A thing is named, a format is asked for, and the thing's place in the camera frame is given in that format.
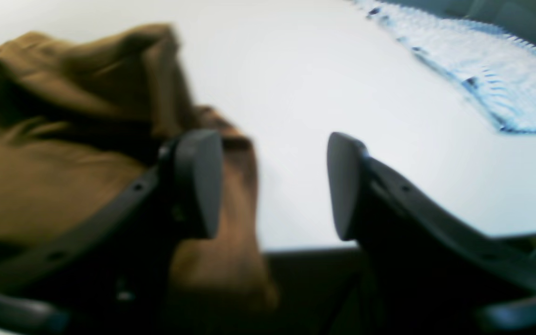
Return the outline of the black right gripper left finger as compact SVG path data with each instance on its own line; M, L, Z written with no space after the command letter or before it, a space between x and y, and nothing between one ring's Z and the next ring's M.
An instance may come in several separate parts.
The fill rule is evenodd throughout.
M0 329L20 335L159 335L184 239L217 235L217 131L170 139L158 162L75 229L0 262Z

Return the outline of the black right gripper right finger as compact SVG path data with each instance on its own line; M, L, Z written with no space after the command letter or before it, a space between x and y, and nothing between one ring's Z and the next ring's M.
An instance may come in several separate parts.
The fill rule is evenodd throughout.
M353 136L330 134L327 170L336 233L375 282L376 335L536 335L536 248L485 237Z

